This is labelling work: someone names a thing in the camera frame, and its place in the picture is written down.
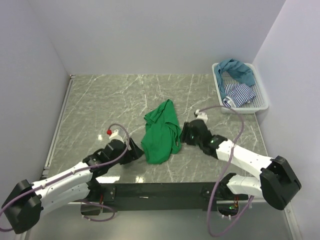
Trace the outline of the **green tank top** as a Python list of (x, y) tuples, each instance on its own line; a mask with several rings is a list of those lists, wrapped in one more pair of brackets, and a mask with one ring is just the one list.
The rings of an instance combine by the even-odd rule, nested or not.
[(145, 135), (141, 140), (146, 162), (159, 165), (181, 150), (182, 133), (172, 100), (167, 99), (144, 116)]

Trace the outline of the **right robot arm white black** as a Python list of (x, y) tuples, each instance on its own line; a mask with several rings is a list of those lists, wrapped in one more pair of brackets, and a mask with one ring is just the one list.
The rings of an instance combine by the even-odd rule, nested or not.
[(271, 158), (233, 144), (226, 137), (211, 134), (202, 119), (185, 122), (180, 140), (198, 146), (202, 152), (217, 160), (250, 173), (241, 176), (228, 173), (218, 182), (217, 195), (222, 200), (247, 195), (264, 200), (273, 208), (283, 210), (302, 188), (289, 162), (281, 156)]

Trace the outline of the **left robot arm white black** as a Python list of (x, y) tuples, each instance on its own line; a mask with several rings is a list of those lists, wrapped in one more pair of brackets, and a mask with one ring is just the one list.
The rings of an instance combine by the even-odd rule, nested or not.
[(96, 200), (100, 195), (98, 177), (114, 165), (131, 163), (143, 154), (132, 139), (127, 143), (114, 139), (57, 175), (33, 183), (26, 179), (18, 182), (0, 210), (11, 225), (8, 230), (22, 234), (42, 216), (70, 202)]

